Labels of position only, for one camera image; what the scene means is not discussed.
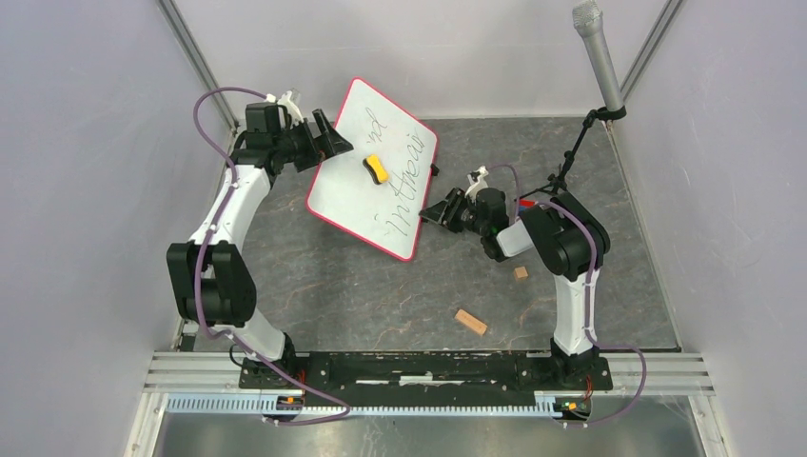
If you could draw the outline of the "pink framed whiteboard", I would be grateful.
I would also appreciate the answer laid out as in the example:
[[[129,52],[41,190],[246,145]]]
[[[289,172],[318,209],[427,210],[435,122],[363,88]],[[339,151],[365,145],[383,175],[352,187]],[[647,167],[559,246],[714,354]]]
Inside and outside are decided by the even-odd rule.
[[[318,167],[307,209],[410,261],[436,163],[436,132],[361,78],[351,81],[335,129],[353,149]]]

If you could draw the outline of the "yellow whiteboard eraser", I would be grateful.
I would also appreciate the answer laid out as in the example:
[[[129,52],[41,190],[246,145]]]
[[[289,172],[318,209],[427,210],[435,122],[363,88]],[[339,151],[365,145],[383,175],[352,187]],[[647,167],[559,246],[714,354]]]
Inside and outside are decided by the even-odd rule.
[[[378,155],[370,154],[366,156],[362,164],[375,185],[382,185],[389,180],[389,174]]]

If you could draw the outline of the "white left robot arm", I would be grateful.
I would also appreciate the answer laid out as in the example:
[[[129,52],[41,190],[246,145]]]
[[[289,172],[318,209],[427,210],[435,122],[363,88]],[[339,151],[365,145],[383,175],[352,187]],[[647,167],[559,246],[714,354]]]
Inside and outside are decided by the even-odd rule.
[[[274,387],[289,387],[299,363],[290,338],[257,306],[257,287],[241,249],[256,211],[285,166],[301,172],[351,151],[322,109],[310,118],[289,102],[246,107],[246,129],[226,154],[224,181],[213,206],[189,239],[167,249],[167,267],[180,316],[210,339],[226,338],[264,362]]]

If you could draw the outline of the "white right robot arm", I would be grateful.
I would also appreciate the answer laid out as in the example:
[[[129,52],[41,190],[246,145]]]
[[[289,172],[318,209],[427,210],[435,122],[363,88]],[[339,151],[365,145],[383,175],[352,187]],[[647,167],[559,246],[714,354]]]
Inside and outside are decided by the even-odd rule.
[[[611,241],[575,196],[558,194],[511,221],[503,191],[485,188],[471,193],[454,188],[442,201],[422,209],[420,217],[454,233],[479,235],[485,254],[497,262],[536,251],[555,281],[557,316],[551,339],[555,358],[549,364],[550,377],[562,388],[576,387],[587,377],[586,362],[599,355],[594,298]]]

